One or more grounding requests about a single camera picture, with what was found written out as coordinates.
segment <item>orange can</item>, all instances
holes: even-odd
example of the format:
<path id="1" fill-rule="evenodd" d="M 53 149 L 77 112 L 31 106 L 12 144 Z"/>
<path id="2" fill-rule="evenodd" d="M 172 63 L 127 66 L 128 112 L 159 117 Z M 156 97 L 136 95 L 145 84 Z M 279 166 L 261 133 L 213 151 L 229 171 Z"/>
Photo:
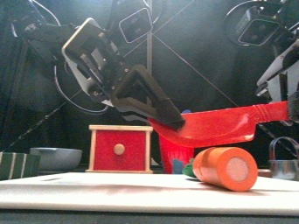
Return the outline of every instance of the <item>orange can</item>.
<path id="1" fill-rule="evenodd" d="M 201 151 L 192 163 L 197 179 L 235 192 L 247 191 L 257 180 L 257 164 L 239 147 L 212 147 Z"/>

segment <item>black backdrop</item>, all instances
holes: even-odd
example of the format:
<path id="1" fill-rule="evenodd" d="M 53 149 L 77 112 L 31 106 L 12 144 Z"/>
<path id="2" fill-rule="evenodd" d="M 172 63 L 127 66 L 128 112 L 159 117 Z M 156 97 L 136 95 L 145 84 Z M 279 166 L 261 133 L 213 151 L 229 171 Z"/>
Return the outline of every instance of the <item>black backdrop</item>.
<path id="1" fill-rule="evenodd" d="M 80 25 L 85 18 L 95 18 L 105 27 L 111 0 L 43 0 L 61 24 Z M 233 108 L 267 102 L 255 96 L 256 82 L 273 60 L 271 45 L 243 48 L 227 40 L 223 19 L 237 0 L 169 0 L 164 13 L 153 24 L 152 66 L 164 92 L 180 111 L 192 112 Z M 153 0 L 153 17 L 163 0 Z M 284 15 L 287 23 L 299 20 L 299 2 Z M 14 38 L 1 8 L 0 13 L 0 149 L 28 152 L 31 147 L 64 147 L 84 150 L 81 163 L 89 161 L 89 125 L 124 124 L 115 109 L 104 115 L 88 115 L 64 103 L 53 85 L 52 66 L 43 62 L 27 44 Z M 144 39 L 123 45 L 120 52 L 129 63 L 147 65 Z M 68 95 L 79 91 L 72 76 L 59 69 L 60 84 Z M 100 109 L 83 94 L 76 102 L 89 109 Z M 40 121 L 41 125 L 17 141 L 17 137 Z M 284 127 L 279 122 L 267 123 L 275 135 L 297 136 L 296 126 Z M 255 140 L 239 143 L 253 155 L 259 167 L 267 166 L 267 146 L 271 138 L 256 129 Z M 152 155 L 160 162 L 156 134 Z"/>

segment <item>red dustpan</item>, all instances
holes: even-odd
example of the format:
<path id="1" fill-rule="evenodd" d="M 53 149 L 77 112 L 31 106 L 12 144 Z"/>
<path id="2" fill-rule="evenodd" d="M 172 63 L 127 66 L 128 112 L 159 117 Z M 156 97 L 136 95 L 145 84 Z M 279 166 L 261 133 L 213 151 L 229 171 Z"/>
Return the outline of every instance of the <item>red dustpan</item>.
<path id="1" fill-rule="evenodd" d="M 249 141 L 255 137 L 257 123 L 289 120 L 285 101 L 181 116 L 185 124 L 177 130 L 164 126 L 152 118 L 148 120 L 161 137 L 191 148 Z"/>

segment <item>white tabletop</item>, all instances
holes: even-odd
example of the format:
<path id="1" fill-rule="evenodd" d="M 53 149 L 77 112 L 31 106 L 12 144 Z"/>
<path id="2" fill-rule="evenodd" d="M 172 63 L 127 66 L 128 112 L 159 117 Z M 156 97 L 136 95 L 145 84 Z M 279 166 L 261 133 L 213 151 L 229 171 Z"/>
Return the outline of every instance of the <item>white tabletop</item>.
<path id="1" fill-rule="evenodd" d="M 64 173 L 0 182 L 0 208 L 299 215 L 299 182 L 257 178 L 231 192 L 183 175 Z"/>

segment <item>wooden box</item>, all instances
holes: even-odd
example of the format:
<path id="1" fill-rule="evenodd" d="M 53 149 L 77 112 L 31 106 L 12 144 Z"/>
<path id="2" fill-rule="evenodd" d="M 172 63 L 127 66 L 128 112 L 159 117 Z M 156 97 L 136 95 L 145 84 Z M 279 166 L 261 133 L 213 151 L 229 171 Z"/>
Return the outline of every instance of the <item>wooden box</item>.
<path id="1" fill-rule="evenodd" d="M 89 125 L 91 150 L 87 172 L 152 173 L 148 126 Z"/>

